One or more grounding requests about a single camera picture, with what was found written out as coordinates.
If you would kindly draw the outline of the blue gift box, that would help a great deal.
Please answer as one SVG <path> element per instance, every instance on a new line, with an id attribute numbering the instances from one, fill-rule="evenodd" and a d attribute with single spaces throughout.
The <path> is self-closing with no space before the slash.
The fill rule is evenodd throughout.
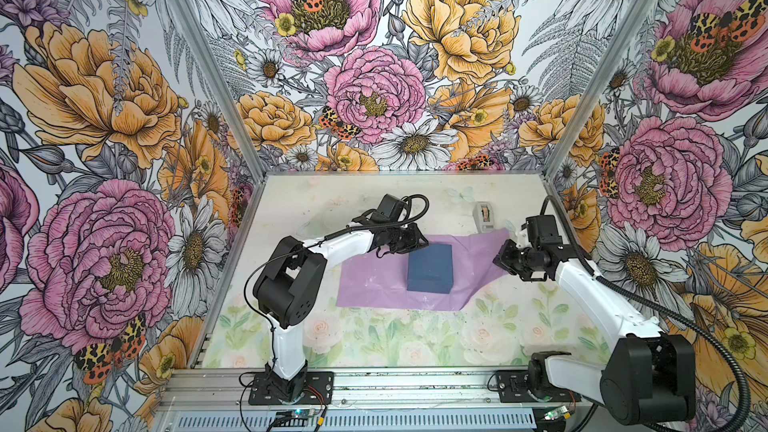
<path id="1" fill-rule="evenodd" d="M 453 254 L 449 244 L 430 244 L 408 255 L 406 289 L 448 294 L 454 285 Z"/>

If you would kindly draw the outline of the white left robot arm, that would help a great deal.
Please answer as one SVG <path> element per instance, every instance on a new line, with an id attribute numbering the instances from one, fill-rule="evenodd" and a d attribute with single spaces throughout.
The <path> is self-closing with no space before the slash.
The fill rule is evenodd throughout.
<path id="1" fill-rule="evenodd" d="M 387 194 L 377 208 L 338 231 L 314 239 L 280 239 L 244 285 L 244 297 L 256 300 L 252 309 L 270 323 L 272 359 L 265 366 L 269 382 L 286 395 L 303 389 L 308 363 L 300 325 L 317 301 L 325 271 L 372 251 L 405 255 L 427 247 L 417 222 L 429 207 L 422 194 Z"/>

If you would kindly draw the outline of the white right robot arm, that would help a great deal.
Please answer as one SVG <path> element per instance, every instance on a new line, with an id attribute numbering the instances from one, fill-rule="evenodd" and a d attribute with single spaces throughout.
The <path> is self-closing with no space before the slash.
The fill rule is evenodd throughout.
<path id="1" fill-rule="evenodd" d="M 526 241 L 504 242 L 495 265 L 525 282 L 554 281 L 587 313 L 609 347 L 606 365 L 566 352 L 532 355 L 526 389 L 534 397 L 578 394 L 622 425 L 687 421 L 695 415 L 695 360 L 688 341 L 665 333 L 622 289 L 611 290 L 579 245 L 563 241 L 552 215 L 525 221 Z"/>

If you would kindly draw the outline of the grey tape dispenser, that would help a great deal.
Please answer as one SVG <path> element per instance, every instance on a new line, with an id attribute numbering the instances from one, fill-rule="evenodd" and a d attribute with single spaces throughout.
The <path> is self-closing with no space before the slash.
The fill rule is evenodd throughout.
<path id="1" fill-rule="evenodd" d="M 495 229 L 493 210 L 488 202 L 476 202 L 473 208 L 473 220 L 479 233 L 487 233 Z"/>

